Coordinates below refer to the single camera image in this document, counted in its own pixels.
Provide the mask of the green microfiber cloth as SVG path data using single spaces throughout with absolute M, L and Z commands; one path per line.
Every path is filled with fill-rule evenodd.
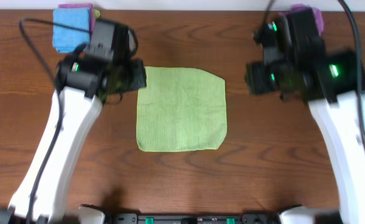
M 227 134 L 226 82 L 197 68 L 146 67 L 136 139 L 144 152 L 217 150 Z

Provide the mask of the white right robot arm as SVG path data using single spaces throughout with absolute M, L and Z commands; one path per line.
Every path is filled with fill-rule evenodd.
M 290 62 L 280 56 L 246 66 L 252 95 L 296 93 L 308 105 L 326 144 L 337 183 L 339 209 L 305 207 L 280 214 L 282 223 L 365 223 L 365 75 L 356 53 L 305 56 Z

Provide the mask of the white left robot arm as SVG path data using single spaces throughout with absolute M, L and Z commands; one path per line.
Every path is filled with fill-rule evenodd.
M 0 223 L 53 223 L 67 213 L 66 194 L 85 139 L 109 95 L 146 87 L 140 58 L 78 54 L 57 65 L 57 88 L 32 163 Z

